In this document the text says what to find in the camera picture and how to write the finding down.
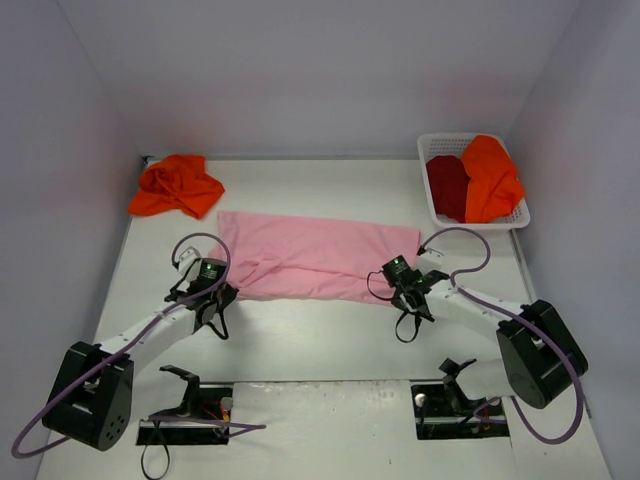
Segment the pink t shirt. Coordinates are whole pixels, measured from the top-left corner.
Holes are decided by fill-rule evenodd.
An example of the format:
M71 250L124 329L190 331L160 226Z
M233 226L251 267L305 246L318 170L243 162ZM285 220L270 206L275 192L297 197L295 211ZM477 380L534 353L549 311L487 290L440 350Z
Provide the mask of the pink t shirt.
M414 227L237 211L217 214L231 252L227 282L247 300L344 300L383 304L392 289L378 272L398 255L413 264Z

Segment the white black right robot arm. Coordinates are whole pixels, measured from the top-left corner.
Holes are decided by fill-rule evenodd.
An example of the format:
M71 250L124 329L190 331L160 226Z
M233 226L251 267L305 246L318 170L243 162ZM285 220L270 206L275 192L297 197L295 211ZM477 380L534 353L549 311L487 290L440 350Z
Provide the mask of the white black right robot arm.
M500 357L462 363L446 359L442 398L445 405L464 412L482 400L515 396L543 409L572 384L564 364L547 344L549 337L564 354L576 375L588 371L588 362L557 310L538 300L530 305L503 302L475 292L475 302L454 289L449 276L438 270L426 274L398 256L382 266L393 289L390 303L412 316L420 326L426 320L461 325L498 345Z

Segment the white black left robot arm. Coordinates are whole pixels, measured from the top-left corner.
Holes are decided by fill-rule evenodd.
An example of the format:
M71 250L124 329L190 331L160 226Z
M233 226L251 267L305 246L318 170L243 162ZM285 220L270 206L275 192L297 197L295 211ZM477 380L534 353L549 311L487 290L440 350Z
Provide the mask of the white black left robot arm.
M228 270L223 260L197 258L182 274L188 287L174 286L166 305L150 318L101 343L72 345L50 392L43 426L99 451L114 446L131 421L135 376L235 298Z

